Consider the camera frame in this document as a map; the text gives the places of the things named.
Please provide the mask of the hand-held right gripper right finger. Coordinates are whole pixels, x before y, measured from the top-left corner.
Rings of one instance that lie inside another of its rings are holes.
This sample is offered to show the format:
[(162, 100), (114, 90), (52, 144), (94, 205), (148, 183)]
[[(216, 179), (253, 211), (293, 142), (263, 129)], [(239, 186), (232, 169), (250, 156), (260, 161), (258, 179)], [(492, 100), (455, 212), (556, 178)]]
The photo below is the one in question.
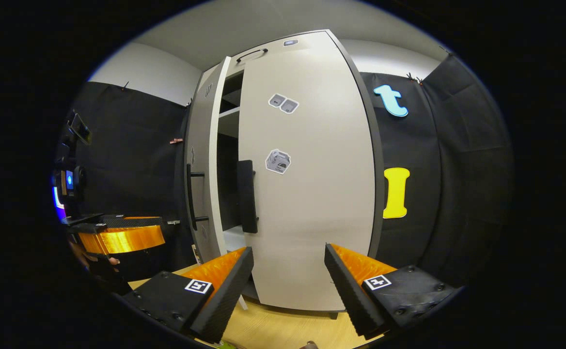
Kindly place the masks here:
[(336, 244), (325, 245), (324, 263), (356, 333), (367, 340), (407, 331), (460, 294), (416, 265), (391, 267)]

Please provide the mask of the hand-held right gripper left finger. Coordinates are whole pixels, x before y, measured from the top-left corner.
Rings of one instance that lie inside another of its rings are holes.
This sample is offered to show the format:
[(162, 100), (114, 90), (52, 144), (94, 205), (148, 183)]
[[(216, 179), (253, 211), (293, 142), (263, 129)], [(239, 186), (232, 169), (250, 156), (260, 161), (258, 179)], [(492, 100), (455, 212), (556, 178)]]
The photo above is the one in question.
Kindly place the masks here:
[(242, 247), (181, 275), (161, 271), (122, 304), (167, 332), (218, 343), (253, 266), (252, 247)]

